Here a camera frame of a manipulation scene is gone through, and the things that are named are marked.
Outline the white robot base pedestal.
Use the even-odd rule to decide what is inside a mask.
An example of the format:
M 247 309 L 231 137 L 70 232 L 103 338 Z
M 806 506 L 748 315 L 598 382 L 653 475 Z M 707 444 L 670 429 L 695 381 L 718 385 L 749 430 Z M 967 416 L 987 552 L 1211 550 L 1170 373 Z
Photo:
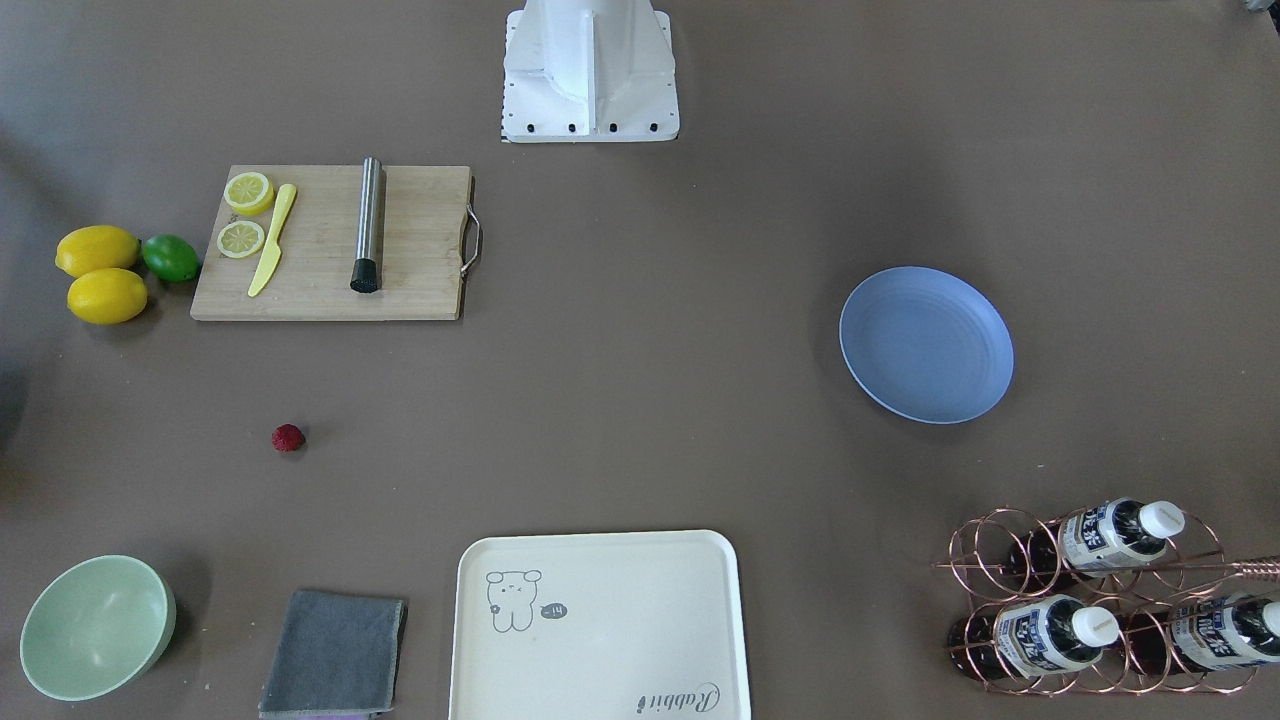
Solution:
M 671 20 L 649 1 L 527 1 L 506 18 L 503 68 L 506 142 L 678 137 Z

